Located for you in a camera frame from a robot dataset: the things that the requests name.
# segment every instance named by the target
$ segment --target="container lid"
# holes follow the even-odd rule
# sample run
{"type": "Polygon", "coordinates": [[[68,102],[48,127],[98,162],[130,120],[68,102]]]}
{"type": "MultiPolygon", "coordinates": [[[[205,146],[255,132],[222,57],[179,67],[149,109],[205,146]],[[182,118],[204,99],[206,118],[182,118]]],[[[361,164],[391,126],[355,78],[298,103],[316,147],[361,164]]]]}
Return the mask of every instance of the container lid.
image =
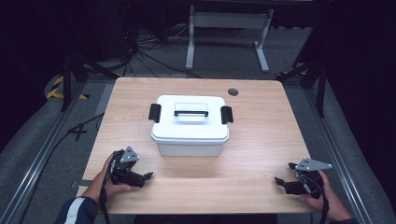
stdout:
{"type": "Polygon", "coordinates": [[[217,96],[162,95],[161,118],[154,123],[151,136],[156,141],[225,142],[227,123],[221,120],[225,101],[217,96]]]}

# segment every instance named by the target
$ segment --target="black handle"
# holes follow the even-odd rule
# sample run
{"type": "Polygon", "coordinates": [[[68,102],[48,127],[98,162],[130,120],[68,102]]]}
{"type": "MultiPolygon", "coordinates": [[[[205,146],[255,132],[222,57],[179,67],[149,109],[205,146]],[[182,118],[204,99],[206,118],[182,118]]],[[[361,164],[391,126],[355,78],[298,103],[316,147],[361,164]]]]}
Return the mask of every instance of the black handle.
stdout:
{"type": "Polygon", "coordinates": [[[207,117],[209,115],[209,112],[202,110],[175,110],[175,116],[178,116],[179,114],[203,114],[205,115],[205,117],[207,117]]]}

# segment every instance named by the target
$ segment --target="white plastic container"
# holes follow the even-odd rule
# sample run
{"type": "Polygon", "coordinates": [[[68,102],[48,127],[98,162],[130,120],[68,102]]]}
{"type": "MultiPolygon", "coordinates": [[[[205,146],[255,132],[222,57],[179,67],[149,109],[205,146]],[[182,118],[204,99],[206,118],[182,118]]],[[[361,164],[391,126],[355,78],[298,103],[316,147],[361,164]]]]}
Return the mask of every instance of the white plastic container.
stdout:
{"type": "Polygon", "coordinates": [[[233,113],[221,97],[163,95],[151,105],[151,137],[164,156],[218,156],[233,113]]]}

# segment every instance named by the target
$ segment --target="metal rail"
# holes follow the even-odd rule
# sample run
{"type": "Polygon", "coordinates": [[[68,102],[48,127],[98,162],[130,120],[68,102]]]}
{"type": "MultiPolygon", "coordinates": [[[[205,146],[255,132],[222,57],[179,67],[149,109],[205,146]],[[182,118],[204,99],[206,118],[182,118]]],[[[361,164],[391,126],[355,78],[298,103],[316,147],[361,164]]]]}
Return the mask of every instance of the metal rail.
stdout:
{"type": "Polygon", "coordinates": [[[333,167],[335,167],[338,175],[340,176],[341,183],[346,191],[346,195],[351,202],[352,209],[357,216],[357,219],[360,223],[372,224],[373,221],[370,219],[369,213],[367,212],[366,207],[361,200],[361,196],[358,193],[355,182],[353,181],[346,164],[338,150],[338,146],[335,144],[334,139],[332,138],[332,132],[329,129],[329,126],[326,122],[326,119],[321,118],[316,107],[316,98],[314,93],[307,89],[304,90],[305,97],[308,100],[309,106],[313,113],[315,114],[315,118],[319,124],[320,129],[325,136],[326,142],[329,146],[330,156],[332,158],[333,167]]]}
{"type": "Polygon", "coordinates": [[[76,83],[75,90],[72,95],[72,101],[64,112],[61,112],[52,129],[49,132],[43,146],[38,151],[35,159],[26,172],[20,186],[8,204],[6,211],[0,218],[0,224],[20,223],[21,212],[27,209],[28,202],[33,197],[35,185],[38,183],[40,174],[43,172],[46,161],[50,159],[52,148],[55,146],[59,136],[59,132],[64,126],[67,116],[73,108],[73,104],[78,100],[84,89],[84,83],[76,83]]]}

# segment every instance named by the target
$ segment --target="yellow tape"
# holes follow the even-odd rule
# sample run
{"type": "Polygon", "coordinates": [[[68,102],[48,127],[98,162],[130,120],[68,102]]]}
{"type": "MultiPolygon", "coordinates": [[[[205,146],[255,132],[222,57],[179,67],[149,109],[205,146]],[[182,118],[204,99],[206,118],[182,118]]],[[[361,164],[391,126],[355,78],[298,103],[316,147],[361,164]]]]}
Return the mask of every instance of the yellow tape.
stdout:
{"type": "MultiPolygon", "coordinates": [[[[58,98],[58,99],[63,99],[64,95],[60,93],[56,93],[58,90],[58,87],[61,85],[61,83],[64,81],[64,76],[59,75],[58,78],[56,78],[55,82],[53,83],[49,93],[47,94],[47,98],[58,98]]],[[[81,100],[88,100],[90,99],[89,94],[81,94],[78,99],[81,100]]]]}

